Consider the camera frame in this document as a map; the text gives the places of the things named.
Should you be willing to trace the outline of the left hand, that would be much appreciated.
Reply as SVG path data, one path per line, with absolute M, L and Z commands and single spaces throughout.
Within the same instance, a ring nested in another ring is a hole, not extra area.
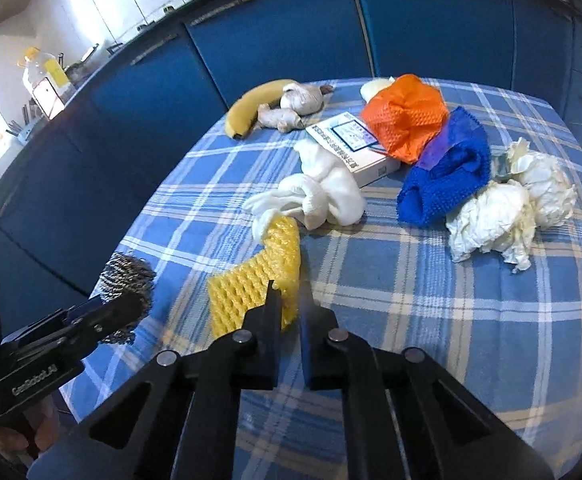
M 33 417 L 31 427 L 35 429 L 34 442 L 40 454 L 45 453 L 66 433 L 51 396 L 46 396 L 35 406 L 31 406 L 26 414 Z M 5 460 L 13 463 L 20 456 L 28 455 L 28 446 L 29 441 L 23 434 L 14 428 L 0 425 L 0 456 Z

